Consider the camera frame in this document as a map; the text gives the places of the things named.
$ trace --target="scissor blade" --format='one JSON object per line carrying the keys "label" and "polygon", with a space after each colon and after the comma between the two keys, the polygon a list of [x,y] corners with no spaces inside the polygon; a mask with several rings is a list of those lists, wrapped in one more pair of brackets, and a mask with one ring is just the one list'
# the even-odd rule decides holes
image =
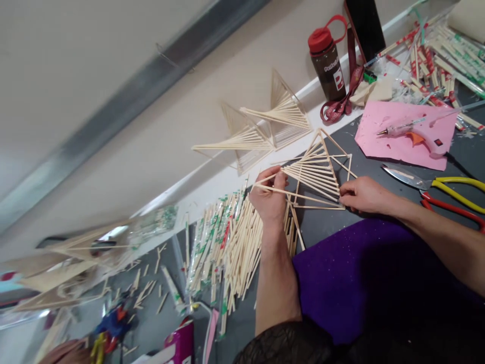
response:
{"label": "scissor blade", "polygon": [[392,163],[383,163],[381,165],[383,170],[389,173],[395,179],[401,181],[418,190],[428,190],[431,187],[430,181],[425,181],[421,177],[416,176],[414,173],[397,166]]}

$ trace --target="red bottle cap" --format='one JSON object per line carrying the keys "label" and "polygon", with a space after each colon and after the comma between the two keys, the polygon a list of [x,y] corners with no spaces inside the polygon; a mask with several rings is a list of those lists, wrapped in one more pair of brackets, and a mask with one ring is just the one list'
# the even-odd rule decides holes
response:
{"label": "red bottle cap", "polygon": [[308,38],[308,46],[311,53],[320,53],[332,43],[332,34],[327,27],[316,29]]}
{"label": "red bottle cap", "polygon": [[316,29],[312,35],[308,38],[308,46],[310,47],[311,53],[320,53],[324,49],[328,48],[333,43],[332,34],[330,33],[330,29],[328,29],[328,25],[338,20],[344,24],[345,31],[344,35],[337,39],[335,43],[342,41],[347,34],[347,20],[342,15],[335,15],[333,16],[330,21],[325,25],[323,28]]}

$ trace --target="metal rail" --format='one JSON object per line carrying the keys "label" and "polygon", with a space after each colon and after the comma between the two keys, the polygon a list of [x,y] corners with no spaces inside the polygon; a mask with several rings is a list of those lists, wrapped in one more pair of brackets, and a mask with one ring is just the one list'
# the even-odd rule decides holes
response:
{"label": "metal rail", "polygon": [[219,0],[138,71],[0,202],[0,235],[270,0]]}

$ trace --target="hand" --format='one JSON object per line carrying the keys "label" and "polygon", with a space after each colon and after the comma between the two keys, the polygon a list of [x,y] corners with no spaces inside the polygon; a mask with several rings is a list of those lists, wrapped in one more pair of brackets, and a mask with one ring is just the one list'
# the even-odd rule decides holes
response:
{"label": "hand", "polygon": [[[262,171],[256,182],[276,174],[272,179],[262,182],[262,185],[284,190],[288,186],[288,176],[281,171],[281,166],[274,166]],[[269,191],[259,187],[254,187],[249,195],[249,200],[258,212],[263,221],[263,225],[268,227],[282,227],[284,211],[286,208],[286,198],[283,192]]]}
{"label": "hand", "polygon": [[399,206],[401,200],[401,197],[366,176],[345,182],[340,187],[340,195],[340,202],[352,211],[385,215],[391,215],[392,209]]}

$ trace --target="gray table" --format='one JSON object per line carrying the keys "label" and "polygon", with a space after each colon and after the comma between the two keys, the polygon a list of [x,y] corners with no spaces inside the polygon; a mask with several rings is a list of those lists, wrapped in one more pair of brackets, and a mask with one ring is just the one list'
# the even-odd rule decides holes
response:
{"label": "gray table", "polygon": [[[464,105],[476,101],[466,89],[459,89],[459,98],[462,100]],[[472,111],[470,112],[470,115],[476,120],[485,124],[484,110]],[[339,143],[347,153],[353,154],[352,171],[358,176],[368,175],[390,191],[419,203],[421,198],[417,190],[409,188],[387,175],[387,173],[384,172],[380,167],[382,162],[381,160],[365,158],[362,151],[354,141],[358,122],[359,121],[352,122],[333,134],[333,138],[336,140],[336,142]],[[468,139],[460,138],[455,135],[451,147],[451,153],[458,160],[460,160],[462,164],[469,168],[470,171],[477,176],[477,178],[481,180],[485,180],[485,168],[483,167],[483,163],[480,162],[480,157],[485,152],[483,138],[484,137],[477,136],[473,139]],[[339,150],[337,150],[332,143],[327,142],[327,146],[331,154],[340,154]],[[460,171],[450,163],[448,163],[447,169],[444,172],[413,166],[410,166],[409,169],[417,175],[428,179],[433,179],[437,176],[462,175]],[[347,172],[345,170],[342,168],[336,168],[335,171],[340,181],[346,180]],[[477,189],[458,184],[451,186],[458,193],[464,194],[467,198],[473,200],[478,205],[485,206],[485,194],[481,193]],[[295,181],[290,181],[290,185],[287,189],[289,191],[294,191],[295,188]],[[305,188],[300,188],[300,193],[303,193],[306,196],[313,195],[311,190],[306,190]],[[462,207],[458,202],[454,201],[451,197],[437,189],[432,189],[430,194],[442,201]],[[476,228],[475,223],[460,215],[456,215],[439,208],[436,208],[435,210],[443,216],[453,219],[463,225],[469,226],[473,229]],[[317,244],[319,241],[362,219],[361,216],[348,211],[298,209],[297,215],[301,224],[303,239],[307,247]],[[194,227],[192,226],[190,234],[191,237],[193,237],[193,230]],[[174,281],[178,285],[180,291],[183,292],[182,287],[185,286],[185,278],[181,268],[182,257],[185,256],[185,233],[179,232],[172,239],[167,241],[167,248],[168,249],[163,252],[162,264],[165,264],[168,267],[169,271],[173,275]],[[156,276],[153,274],[157,259],[156,252],[151,251],[141,259],[142,264],[139,267],[144,268],[145,264],[148,263],[150,264],[150,270],[149,274],[141,279],[140,287],[143,287],[148,280],[157,279],[158,282],[163,283],[165,290],[167,290],[168,286],[163,278],[163,274],[160,271]],[[126,289],[128,285],[133,282],[136,272],[137,268],[130,272],[124,272],[116,277],[110,278],[110,285],[114,289],[117,287]],[[246,299],[244,301],[239,300],[237,302],[236,312],[229,317],[227,322],[226,337],[222,341],[214,343],[209,361],[210,363],[232,362],[235,355],[254,337],[255,299],[256,283],[253,283],[248,290]],[[158,298],[158,287],[156,287],[151,296],[143,304],[144,309],[138,310],[137,318],[134,320],[134,328],[132,332],[127,335],[125,344],[130,348],[138,345],[139,348],[130,356],[125,357],[125,362],[131,362],[143,353],[147,353],[152,350],[160,350],[163,347],[163,341],[167,335],[169,335],[179,325],[181,317],[177,316],[171,298],[167,299],[167,303],[165,304],[161,313],[156,315],[159,302],[160,299]],[[81,322],[71,326],[71,337],[85,335],[99,323],[99,320],[101,319],[101,301],[92,302],[79,307],[79,316],[81,317]],[[202,363],[202,350],[205,331],[208,323],[208,316],[205,311],[199,309],[193,314],[193,317],[195,319],[196,331],[196,358],[198,363]],[[116,363],[118,360],[119,352],[115,352],[115,354],[111,356],[109,362]]]}

